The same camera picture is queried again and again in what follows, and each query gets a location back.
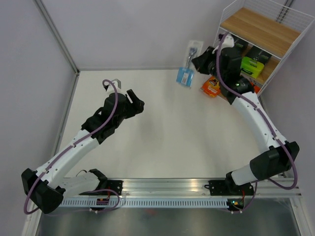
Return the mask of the clear blue razor blister pack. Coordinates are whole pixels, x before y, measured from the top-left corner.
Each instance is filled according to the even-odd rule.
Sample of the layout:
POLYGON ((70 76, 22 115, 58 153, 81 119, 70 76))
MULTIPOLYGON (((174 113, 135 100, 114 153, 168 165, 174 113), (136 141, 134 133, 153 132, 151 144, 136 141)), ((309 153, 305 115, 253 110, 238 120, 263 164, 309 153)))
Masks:
POLYGON ((177 73, 176 82, 187 88, 191 88, 194 77, 194 66, 192 60, 201 55, 204 42, 198 40, 190 40, 186 49, 183 66, 177 73))

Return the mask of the orange razor box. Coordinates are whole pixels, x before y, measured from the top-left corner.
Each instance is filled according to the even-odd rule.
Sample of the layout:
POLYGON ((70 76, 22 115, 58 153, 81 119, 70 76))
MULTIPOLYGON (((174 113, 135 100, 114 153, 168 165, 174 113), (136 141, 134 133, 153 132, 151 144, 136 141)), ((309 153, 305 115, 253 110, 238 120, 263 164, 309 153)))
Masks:
POLYGON ((208 95, 212 98, 215 98, 221 92, 220 86, 219 86, 219 81, 214 76, 211 76, 208 80, 206 80, 204 82, 204 84, 201 87, 201 90, 206 95, 208 95))

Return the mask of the black green razor box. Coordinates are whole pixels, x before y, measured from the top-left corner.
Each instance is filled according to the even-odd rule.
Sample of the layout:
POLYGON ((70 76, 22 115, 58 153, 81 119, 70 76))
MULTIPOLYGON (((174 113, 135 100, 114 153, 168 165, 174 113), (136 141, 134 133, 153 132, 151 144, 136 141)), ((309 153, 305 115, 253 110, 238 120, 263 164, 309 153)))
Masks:
POLYGON ((271 57, 272 55, 267 51, 256 46, 249 46, 242 57, 241 72, 257 79, 271 57))
POLYGON ((248 48, 248 45, 249 45, 249 42, 239 38, 239 37, 236 37, 233 35, 233 39, 234 39, 234 47, 241 55, 244 55, 247 51, 247 48, 248 48))

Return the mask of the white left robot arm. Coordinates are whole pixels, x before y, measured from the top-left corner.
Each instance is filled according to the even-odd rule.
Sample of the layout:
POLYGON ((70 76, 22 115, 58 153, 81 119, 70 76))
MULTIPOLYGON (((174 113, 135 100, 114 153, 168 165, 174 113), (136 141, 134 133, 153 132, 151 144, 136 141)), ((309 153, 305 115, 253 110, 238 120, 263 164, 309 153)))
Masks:
POLYGON ((144 111, 145 103, 133 90, 126 94, 111 93, 104 105, 89 117, 72 141, 36 170, 25 169, 22 184, 27 201, 48 214, 53 212, 65 198, 75 195, 119 195, 108 184, 108 178, 98 169, 91 169, 80 176, 66 174, 90 151, 101 145, 115 133, 120 124, 144 111))

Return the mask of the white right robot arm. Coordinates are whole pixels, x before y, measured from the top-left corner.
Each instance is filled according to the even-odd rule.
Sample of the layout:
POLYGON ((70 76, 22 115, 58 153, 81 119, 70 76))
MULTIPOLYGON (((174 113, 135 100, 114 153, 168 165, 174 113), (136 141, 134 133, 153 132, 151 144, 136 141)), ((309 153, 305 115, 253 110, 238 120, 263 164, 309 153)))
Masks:
POLYGON ((289 142, 271 122, 259 102, 254 86, 241 75, 241 55, 235 48, 220 51, 208 47, 206 51, 192 60, 201 74, 212 75, 218 82, 221 94, 230 105, 243 116, 256 138, 260 154, 246 166, 229 172, 225 177, 225 189, 230 194, 238 193, 243 185, 293 170, 291 186, 273 183, 285 190, 297 185, 298 175, 294 161, 300 150, 296 142, 289 142))

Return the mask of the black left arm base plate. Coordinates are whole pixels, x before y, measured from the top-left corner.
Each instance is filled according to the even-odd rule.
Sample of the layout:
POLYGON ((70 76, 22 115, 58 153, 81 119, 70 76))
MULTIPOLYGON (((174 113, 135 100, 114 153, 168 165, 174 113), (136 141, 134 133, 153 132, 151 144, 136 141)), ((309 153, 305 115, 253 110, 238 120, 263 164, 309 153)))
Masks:
POLYGON ((108 196, 108 195, 114 195, 113 192, 109 190, 113 190, 116 192, 119 196, 122 194, 122 189, 123 189, 123 181, 122 180, 107 180, 107 182, 104 182, 100 184, 96 190, 94 191, 88 191, 88 192, 83 192, 80 193, 82 196, 108 196))

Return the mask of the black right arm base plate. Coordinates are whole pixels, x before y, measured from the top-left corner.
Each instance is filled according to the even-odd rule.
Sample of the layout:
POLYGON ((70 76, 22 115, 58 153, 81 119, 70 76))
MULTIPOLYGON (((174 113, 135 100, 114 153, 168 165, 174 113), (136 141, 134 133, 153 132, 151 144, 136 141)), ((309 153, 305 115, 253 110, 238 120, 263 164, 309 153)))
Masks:
POLYGON ((210 191, 211 196, 252 196, 254 187, 250 184, 228 185, 225 180, 209 180, 204 185, 210 191))

